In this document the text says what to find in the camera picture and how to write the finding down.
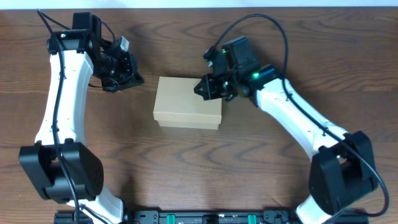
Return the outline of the brown cardboard box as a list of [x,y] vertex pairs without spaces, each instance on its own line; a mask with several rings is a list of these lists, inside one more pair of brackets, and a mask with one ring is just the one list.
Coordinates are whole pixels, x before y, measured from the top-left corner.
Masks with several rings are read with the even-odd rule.
[[205,101],[194,93],[198,78],[160,77],[153,115],[159,126],[217,130],[222,101]]

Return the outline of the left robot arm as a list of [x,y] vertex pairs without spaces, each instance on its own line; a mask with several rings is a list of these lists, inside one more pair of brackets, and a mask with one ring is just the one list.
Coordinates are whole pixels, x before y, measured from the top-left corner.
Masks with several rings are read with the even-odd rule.
[[106,40],[106,26],[90,12],[76,12],[71,27],[51,31],[47,41],[51,79],[44,118],[34,144],[19,162],[41,198],[72,207],[55,223],[134,223],[125,203],[104,186],[101,161],[87,148],[84,117],[90,80],[109,93],[144,83],[129,41]]

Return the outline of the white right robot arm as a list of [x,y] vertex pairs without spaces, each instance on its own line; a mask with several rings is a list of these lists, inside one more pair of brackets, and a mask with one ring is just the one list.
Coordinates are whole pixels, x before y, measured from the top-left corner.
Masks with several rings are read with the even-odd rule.
[[366,217],[348,207],[381,186],[373,147],[361,131],[350,134],[307,103],[275,66],[261,66],[245,37],[210,47],[203,55],[213,71],[194,88],[204,100],[238,95],[272,116],[310,159],[310,195],[295,210],[301,223]]

